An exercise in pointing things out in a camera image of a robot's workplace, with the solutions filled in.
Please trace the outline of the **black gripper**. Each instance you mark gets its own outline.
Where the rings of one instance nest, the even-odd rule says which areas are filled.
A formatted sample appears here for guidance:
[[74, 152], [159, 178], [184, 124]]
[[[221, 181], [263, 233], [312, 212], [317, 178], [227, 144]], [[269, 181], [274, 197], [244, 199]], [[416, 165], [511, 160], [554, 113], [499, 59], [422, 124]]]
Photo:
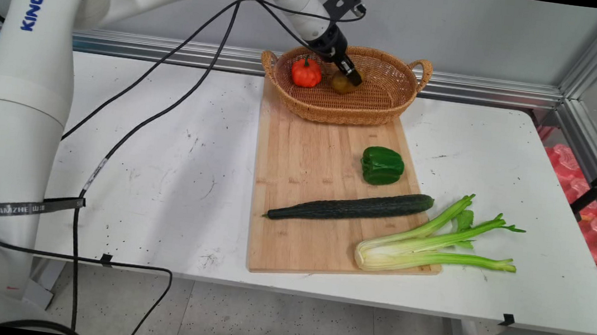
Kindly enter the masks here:
[[346, 54], [347, 39], [336, 23], [330, 25], [324, 34], [305, 43], [323, 62], [338, 64], [338, 69], [352, 86], [359, 87], [363, 83], [361, 73], [350, 56]]

